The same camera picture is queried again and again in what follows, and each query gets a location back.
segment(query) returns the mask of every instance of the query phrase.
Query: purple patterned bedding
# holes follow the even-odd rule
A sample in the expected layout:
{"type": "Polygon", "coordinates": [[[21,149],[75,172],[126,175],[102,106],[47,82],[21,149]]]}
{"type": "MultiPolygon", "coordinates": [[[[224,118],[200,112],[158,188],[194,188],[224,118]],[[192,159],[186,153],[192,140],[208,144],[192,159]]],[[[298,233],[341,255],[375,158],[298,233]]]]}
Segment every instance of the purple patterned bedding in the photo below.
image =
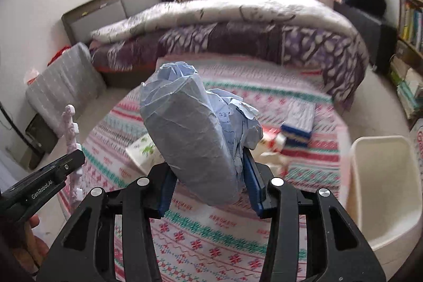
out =
{"type": "Polygon", "coordinates": [[[126,41],[90,46],[100,72],[136,71],[168,54],[212,52],[246,55],[286,67],[319,68],[325,91],[345,108],[364,79],[367,52],[359,34],[283,23],[221,22],[159,29],[126,41]]]}

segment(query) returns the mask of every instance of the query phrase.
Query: beige trash can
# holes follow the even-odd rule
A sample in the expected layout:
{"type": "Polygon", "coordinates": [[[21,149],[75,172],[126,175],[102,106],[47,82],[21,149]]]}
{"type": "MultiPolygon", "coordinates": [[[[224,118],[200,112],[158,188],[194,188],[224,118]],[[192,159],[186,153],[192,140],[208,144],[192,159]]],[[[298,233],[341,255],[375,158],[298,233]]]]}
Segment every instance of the beige trash can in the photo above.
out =
{"type": "Polygon", "coordinates": [[[422,189],[415,153],[403,136],[371,136],[351,147],[347,210],[375,252],[387,280],[422,230],[422,189]]]}

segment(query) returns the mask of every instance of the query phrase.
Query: gray headboard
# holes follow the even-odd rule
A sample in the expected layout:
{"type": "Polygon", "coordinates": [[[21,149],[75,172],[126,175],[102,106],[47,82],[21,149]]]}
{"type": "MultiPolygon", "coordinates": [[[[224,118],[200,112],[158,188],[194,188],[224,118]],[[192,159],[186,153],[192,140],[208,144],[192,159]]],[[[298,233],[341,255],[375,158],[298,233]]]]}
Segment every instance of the gray headboard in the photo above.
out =
{"type": "Polygon", "coordinates": [[[71,45],[89,45],[90,32],[135,15],[161,0],[92,0],[62,16],[71,45]]]}

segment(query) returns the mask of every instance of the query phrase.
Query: black cable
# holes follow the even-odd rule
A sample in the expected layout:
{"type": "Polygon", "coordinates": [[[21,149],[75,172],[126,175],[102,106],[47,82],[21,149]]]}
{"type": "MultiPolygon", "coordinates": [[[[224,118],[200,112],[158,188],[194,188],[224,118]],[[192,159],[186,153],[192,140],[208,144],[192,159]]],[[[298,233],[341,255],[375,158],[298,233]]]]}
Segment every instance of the black cable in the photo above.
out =
{"type": "Polygon", "coordinates": [[[3,113],[4,117],[6,118],[7,122],[9,122],[10,126],[15,130],[16,134],[19,135],[19,137],[28,145],[28,147],[33,151],[38,157],[42,157],[44,154],[41,153],[34,145],[32,145],[26,137],[21,133],[19,128],[13,123],[12,119],[7,114],[6,110],[3,108],[3,105],[0,102],[0,112],[3,113]]]}

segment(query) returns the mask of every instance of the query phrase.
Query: metal bolt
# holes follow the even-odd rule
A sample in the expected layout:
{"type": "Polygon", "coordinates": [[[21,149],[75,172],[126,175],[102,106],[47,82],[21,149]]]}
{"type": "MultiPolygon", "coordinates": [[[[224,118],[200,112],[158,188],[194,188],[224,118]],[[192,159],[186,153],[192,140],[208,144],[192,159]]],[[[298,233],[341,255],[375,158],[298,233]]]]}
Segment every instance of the metal bolt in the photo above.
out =
{"type": "Polygon", "coordinates": [[[150,180],[147,177],[141,177],[138,181],[137,184],[139,186],[147,186],[149,184],[150,180]]]}
{"type": "Polygon", "coordinates": [[[91,195],[92,196],[100,196],[103,192],[103,189],[101,188],[94,188],[93,190],[91,190],[91,195]]]}
{"type": "Polygon", "coordinates": [[[270,183],[272,183],[274,186],[282,186],[284,182],[282,178],[275,177],[271,179],[270,183]]]}
{"type": "Polygon", "coordinates": [[[330,195],[330,191],[326,188],[319,189],[319,194],[323,197],[328,197],[330,195]]]}

